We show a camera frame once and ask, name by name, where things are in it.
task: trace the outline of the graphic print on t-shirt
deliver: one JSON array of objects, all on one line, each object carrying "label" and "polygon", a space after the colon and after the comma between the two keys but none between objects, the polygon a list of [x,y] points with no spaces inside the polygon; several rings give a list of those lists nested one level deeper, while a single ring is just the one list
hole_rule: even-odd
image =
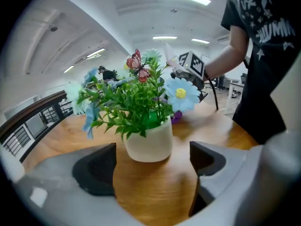
[{"label": "graphic print on t-shirt", "polygon": [[[272,0],[234,0],[234,2],[246,27],[255,33],[257,42],[264,44],[275,37],[283,38],[283,50],[294,49],[290,37],[296,36],[295,29],[288,19],[273,15]],[[264,56],[264,51],[260,49],[257,55],[260,60]]]}]

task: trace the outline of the floor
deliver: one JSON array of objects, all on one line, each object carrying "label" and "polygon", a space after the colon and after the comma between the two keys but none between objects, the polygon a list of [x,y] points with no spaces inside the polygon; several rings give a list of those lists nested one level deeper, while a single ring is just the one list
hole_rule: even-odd
[{"label": "floor", "polygon": [[[208,93],[208,95],[206,96],[204,101],[210,105],[215,105],[213,90],[211,88],[204,88],[203,91]],[[219,110],[224,112],[225,108],[226,108],[229,90],[224,89],[224,90],[215,90],[215,91],[216,91],[216,97],[217,97],[217,101],[218,101]],[[231,99],[230,109],[228,110],[228,113],[226,114],[231,119],[234,115],[236,107],[238,106],[239,96],[237,98]]]}]

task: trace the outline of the artificial flower arrangement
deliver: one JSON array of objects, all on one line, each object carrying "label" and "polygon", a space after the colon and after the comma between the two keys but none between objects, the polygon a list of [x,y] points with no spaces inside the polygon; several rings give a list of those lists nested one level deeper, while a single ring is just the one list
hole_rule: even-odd
[{"label": "artificial flower arrangement", "polygon": [[[148,130],[164,124],[175,112],[194,109],[199,103],[200,91],[183,78],[161,80],[164,69],[175,62],[167,61],[166,66],[159,69],[160,57],[159,53],[151,51],[151,56],[144,56],[142,63],[140,52],[136,50],[127,59],[131,77],[106,85],[98,82],[95,68],[85,76],[83,84],[66,90],[67,98],[73,101],[74,113],[86,114],[83,130],[88,138],[93,138],[92,128],[103,124],[105,132],[115,127],[122,139],[125,135],[128,140],[132,134],[147,137]],[[91,81],[95,89],[87,88]]]}]

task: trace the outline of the purple object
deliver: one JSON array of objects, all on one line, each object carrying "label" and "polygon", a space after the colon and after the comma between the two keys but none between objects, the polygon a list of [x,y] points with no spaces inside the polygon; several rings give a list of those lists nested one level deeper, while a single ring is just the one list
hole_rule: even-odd
[{"label": "purple object", "polygon": [[174,118],[171,118],[171,124],[174,125],[176,123],[178,123],[182,117],[182,112],[181,111],[177,111],[176,113],[174,113]]}]

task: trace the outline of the black cable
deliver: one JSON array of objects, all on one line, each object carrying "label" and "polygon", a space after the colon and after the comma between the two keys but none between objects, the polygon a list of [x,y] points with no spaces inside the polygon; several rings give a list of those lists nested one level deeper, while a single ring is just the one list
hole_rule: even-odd
[{"label": "black cable", "polygon": [[217,103],[217,97],[216,97],[215,88],[214,88],[213,83],[212,83],[212,81],[211,81],[209,75],[207,74],[206,70],[204,70],[204,75],[205,75],[205,77],[209,80],[209,83],[210,83],[210,85],[211,85],[211,87],[212,87],[213,94],[214,94],[214,99],[215,99],[215,106],[216,106],[216,110],[218,111],[218,103]]}]

